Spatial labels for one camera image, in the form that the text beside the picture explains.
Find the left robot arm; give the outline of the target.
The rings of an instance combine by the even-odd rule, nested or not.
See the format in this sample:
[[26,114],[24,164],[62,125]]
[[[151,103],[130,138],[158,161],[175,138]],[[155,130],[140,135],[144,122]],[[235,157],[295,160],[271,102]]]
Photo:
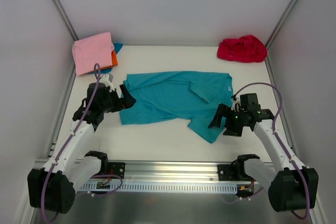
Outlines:
[[133,107],[136,99],[125,84],[122,95],[105,83],[91,83],[87,96],[72,117],[63,146],[57,148],[42,168],[33,168],[28,176],[29,203],[34,208],[66,214],[81,186],[91,177],[105,177],[109,171],[106,153],[89,151],[76,164],[80,151],[91,139],[106,113]]

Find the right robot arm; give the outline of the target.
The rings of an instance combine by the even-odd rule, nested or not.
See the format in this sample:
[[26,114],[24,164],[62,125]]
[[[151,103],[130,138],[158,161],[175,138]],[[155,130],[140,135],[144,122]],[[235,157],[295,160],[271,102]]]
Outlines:
[[316,203],[319,176],[308,168],[280,138],[275,116],[263,109],[257,94],[240,96],[237,109],[219,104],[209,127],[224,124],[224,135],[240,137],[248,127],[266,149],[273,167],[265,165],[256,154],[243,154],[226,168],[218,169],[218,178],[256,181],[267,191],[268,199],[276,212],[306,210]]

